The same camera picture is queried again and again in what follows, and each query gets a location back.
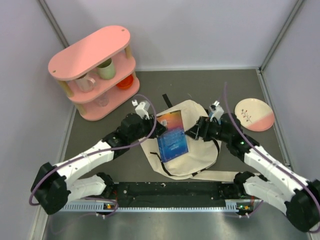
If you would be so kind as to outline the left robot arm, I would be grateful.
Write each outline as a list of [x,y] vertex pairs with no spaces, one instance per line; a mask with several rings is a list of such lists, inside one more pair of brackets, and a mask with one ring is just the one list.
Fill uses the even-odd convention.
[[154,116],[141,117],[129,113],[116,130],[88,150],[55,165],[44,163],[30,189],[31,198],[35,198],[48,215],[57,213],[73,200],[94,195],[109,198],[114,187],[109,183],[108,175],[99,173],[93,178],[79,178],[115,160],[144,140],[160,137],[166,130]]

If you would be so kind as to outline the cream canvas backpack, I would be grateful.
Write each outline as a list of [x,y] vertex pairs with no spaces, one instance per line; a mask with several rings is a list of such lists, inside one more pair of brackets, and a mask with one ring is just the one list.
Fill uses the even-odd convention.
[[[205,109],[193,100],[183,101],[157,114],[158,117],[173,111],[181,111],[184,132],[193,127],[200,117],[207,117]],[[148,138],[141,144],[152,169],[174,180],[197,179],[204,181],[232,182],[234,171],[214,171],[209,168],[216,163],[221,149],[221,141],[194,140],[186,136],[188,153],[163,163],[157,138]]]

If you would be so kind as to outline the blue orange book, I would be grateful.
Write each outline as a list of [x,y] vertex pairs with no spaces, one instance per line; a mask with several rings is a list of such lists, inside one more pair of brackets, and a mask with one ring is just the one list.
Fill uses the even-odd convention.
[[189,149],[181,111],[176,110],[165,113],[158,116],[157,120],[166,127],[166,131],[157,138],[161,161],[168,163],[188,153]]

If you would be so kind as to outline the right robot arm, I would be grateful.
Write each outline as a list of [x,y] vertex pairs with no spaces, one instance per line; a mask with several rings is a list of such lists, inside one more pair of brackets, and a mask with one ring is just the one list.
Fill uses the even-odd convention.
[[233,113],[224,113],[219,120],[201,116],[185,134],[194,140],[225,143],[233,156],[260,173],[236,174],[233,192],[237,197],[257,197],[280,210],[299,231],[319,233],[319,180],[310,181],[286,168],[243,132]]

